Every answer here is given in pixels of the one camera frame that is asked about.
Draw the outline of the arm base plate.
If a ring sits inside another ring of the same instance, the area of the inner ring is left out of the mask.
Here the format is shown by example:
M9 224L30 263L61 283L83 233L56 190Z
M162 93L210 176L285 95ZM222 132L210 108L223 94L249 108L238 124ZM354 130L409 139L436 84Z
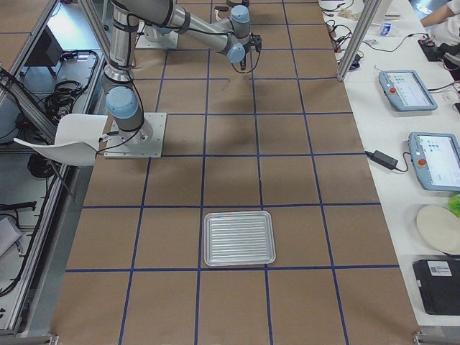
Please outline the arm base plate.
M175 50L178 45L178 33L148 22L143 23L138 34L136 48L139 50Z
M113 120L111 131L117 132L109 136L103 155L108 159L159 158L162 155L163 139L167 121L166 113L146 112L144 124L139 132L130 140L131 133L119 131Z

